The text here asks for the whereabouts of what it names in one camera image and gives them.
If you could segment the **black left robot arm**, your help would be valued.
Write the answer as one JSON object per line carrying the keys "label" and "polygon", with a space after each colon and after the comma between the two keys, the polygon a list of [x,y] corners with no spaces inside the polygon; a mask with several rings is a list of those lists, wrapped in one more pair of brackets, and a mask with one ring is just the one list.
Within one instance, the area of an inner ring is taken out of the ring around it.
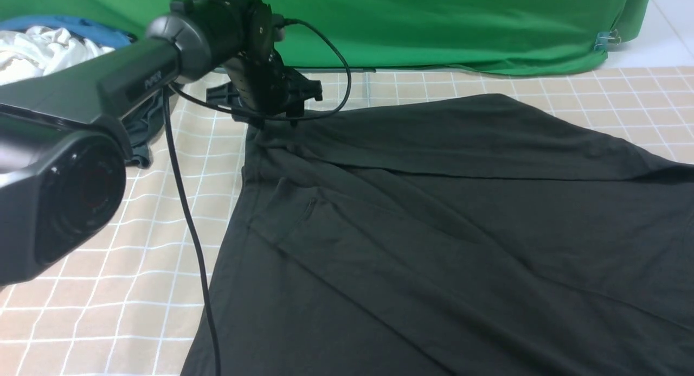
{"label": "black left robot arm", "polygon": [[172,0],[143,40],[3,85],[2,285],[35,279],[111,221],[132,157],[122,120],[166,85],[223,66],[234,116],[303,120],[323,90],[276,52],[287,24],[262,0]]}

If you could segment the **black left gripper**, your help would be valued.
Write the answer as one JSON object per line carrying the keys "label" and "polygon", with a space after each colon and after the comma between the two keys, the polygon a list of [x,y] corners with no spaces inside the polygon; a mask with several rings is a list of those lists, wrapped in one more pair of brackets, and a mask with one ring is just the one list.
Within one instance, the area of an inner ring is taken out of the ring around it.
{"label": "black left gripper", "polygon": [[263,128],[284,112],[304,116],[305,102],[322,101],[322,82],[285,67],[275,43],[263,37],[263,23],[275,14],[262,0],[235,0],[243,24],[241,49],[224,63],[230,82],[206,89],[206,102],[230,109],[233,121]]}

